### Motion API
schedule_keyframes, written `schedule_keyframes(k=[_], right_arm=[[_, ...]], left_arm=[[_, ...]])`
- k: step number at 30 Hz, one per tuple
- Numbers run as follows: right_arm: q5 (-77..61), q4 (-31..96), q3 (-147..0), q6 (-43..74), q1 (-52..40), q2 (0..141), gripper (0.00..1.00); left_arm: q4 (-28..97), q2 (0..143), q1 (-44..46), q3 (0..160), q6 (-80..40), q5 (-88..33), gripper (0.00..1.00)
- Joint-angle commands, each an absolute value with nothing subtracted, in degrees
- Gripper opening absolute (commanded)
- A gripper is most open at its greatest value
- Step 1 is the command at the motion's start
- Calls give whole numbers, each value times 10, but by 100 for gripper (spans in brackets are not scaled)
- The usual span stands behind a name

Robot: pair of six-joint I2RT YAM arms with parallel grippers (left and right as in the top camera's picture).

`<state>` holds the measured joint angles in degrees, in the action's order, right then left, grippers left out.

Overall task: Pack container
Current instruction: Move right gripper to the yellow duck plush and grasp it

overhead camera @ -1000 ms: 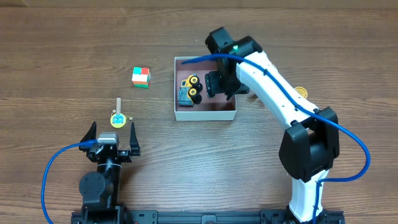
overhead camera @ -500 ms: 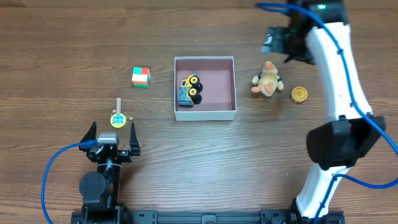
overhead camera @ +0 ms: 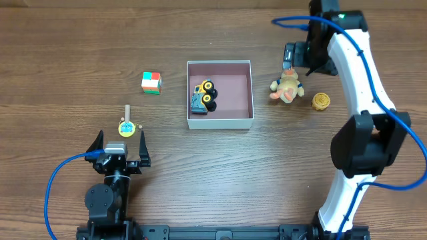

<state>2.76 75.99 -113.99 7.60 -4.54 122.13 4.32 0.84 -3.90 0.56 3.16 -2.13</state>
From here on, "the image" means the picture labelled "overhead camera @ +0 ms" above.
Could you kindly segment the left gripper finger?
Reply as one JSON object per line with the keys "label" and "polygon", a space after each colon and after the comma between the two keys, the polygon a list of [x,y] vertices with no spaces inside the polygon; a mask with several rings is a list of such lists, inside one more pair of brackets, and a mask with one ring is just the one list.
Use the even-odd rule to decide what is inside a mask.
{"label": "left gripper finger", "polygon": [[145,142],[145,133],[141,130],[140,141],[139,141],[139,158],[140,158],[140,166],[141,167],[150,167],[151,166],[151,158],[149,156],[149,152],[147,150],[147,145]]}
{"label": "left gripper finger", "polygon": [[84,159],[87,162],[92,163],[94,161],[97,161],[99,155],[103,151],[103,140],[104,140],[104,133],[103,133],[103,130],[100,130],[94,142],[89,146],[89,148],[86,151],[86,156],[84,157]]}

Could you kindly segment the multicolour puzzle cube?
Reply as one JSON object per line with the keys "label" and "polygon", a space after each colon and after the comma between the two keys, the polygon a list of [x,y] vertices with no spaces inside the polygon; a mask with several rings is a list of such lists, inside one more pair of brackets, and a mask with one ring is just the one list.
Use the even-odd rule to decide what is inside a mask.
{"label": "multicolour puzzle cube", "polygon": [[158,72],[143,72],[141,88],[144,93],[159,95],[161,93],[163,80]]}

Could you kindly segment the yellow plastic gear wheel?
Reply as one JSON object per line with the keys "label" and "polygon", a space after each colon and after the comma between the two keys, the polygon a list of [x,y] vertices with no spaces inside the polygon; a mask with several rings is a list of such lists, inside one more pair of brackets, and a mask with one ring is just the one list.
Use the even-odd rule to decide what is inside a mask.
{"label": "yellow plastic gear wheel", "polygon": [[325,93],[316,93],[312,99],[312,107],[317,111],[323,111],[330,105],[330,97]]}

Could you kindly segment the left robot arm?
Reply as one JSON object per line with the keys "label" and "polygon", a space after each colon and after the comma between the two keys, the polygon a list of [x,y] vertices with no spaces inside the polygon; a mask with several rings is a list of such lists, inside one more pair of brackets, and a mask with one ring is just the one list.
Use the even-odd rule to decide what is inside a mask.
{"label": "left robot arm", "polygon": [[93,185],[85,194],[85,206],[89,211],[86,227],[79,227],[77,240],[143,240],[147,237],[139,224],[127,216],[129,187],[132,175],[140,175],[143,167],[151,166],[144,132],[139,141],[139,159],[127,159],[127,145],[123,141],[103,144],[100,131],[87,149],[85,160],[104,176],[103,183]]}

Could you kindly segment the cream plush duck toy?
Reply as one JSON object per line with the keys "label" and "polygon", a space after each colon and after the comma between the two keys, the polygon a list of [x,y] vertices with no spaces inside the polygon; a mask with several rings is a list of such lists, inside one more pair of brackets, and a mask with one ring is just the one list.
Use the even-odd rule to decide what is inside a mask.
{"label": "cream plush duck toy", "polygon": [[271,99],[281,99],[284,103],[291,103],[296,96],[305,95],[303,85],[293,68],[284,70],[281,77],[271,83],[270,90]]}

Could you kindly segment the yellow grey toy truck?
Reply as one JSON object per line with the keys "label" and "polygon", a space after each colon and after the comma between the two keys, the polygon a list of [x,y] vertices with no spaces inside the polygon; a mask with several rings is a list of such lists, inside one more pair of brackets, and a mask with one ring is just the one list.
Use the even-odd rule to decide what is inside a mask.
{"label": "yellow grey toy truck", "polygon": [[214,112],[217,107],[215,102],[218,91],[211,79],[205,79],[200,85],[196,85],[191,96],[191,113],[207,115]]}

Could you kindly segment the yellow rattle drum toy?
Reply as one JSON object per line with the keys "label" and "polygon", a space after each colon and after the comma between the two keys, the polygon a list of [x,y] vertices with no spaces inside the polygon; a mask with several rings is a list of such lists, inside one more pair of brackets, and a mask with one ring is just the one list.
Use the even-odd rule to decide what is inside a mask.
{"label": "yellow rattle drum toy", "polygon": [[137,130],[142,130],[142,126],[130,121],[131,106],[125,105],[124,117],[121,118],[118,133],[125,138],[131,137]]}

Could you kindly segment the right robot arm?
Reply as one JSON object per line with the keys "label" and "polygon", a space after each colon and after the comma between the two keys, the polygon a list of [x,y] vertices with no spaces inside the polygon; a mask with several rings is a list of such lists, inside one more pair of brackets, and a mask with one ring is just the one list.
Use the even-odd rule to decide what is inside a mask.
{"label": "right robot arm", "polygon": [[367,227],[353,218],[368,184],[393,164],[410,125],[384,91],[370,49],[368,25],[361,11],[341,11],[337,0],[311,0],[304,42],[287,43],[282,67],[337,75],[349,119],[332,138],[336,173],[327,199],[314,217],[308,239],[368,238]]}

